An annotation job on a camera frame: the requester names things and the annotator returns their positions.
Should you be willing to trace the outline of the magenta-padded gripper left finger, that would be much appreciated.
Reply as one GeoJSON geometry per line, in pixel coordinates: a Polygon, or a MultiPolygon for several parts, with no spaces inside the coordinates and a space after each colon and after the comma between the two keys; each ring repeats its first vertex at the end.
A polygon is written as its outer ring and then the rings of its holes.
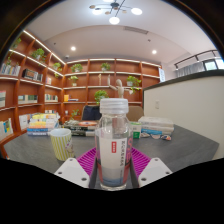
{"type": "Polygon", "coordinates": [[[93,189],[96,184],[96,149],[92,148],[78,158],[68,158],[55,175],[78,186],[93,189]]]}

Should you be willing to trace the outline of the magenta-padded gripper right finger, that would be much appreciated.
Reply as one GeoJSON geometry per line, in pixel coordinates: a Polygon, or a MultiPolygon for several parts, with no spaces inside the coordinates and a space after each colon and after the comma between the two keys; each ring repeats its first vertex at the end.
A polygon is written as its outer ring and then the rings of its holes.
{"type": "Polygon", "coordinates": [[[146,186],[171,173],[172,171],[158,157],[150,158],[136,148],[132,149],[130,174],[134,188],[146,186]]]}

